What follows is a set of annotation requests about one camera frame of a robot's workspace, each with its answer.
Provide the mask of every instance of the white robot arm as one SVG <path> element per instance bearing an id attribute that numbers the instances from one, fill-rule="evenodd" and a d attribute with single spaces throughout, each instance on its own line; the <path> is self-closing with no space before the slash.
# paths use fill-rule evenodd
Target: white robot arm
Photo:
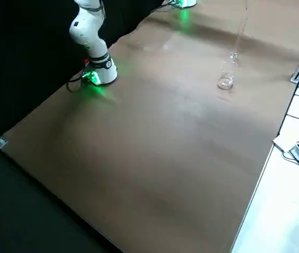
<path id="1" fill-rule="evenodd" d="M 116 80 L 117 68 L 111 59 L 106 43 L 99 38 L 98 31 L 104 19 L 104 5 L 101 0 L 74 0 L 79 13 L 72 21 L 69 32 L 72 39 L 84 46 L 90 61 L 86 64 L 83 77 L 94 85 L 112 83 Z"/>

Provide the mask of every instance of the transparent glass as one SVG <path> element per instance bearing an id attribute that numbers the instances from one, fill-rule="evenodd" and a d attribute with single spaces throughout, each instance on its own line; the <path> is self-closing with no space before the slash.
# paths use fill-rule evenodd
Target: transparent glass
<path id="1" fill-rule="evenodd" d="M 235 72 L 238 65 L 234 61 L 227 61 L 222 63 L 221 76 L 218 79 L 217 85 L 223 90 L 231 89 L 234 85 Z"/>

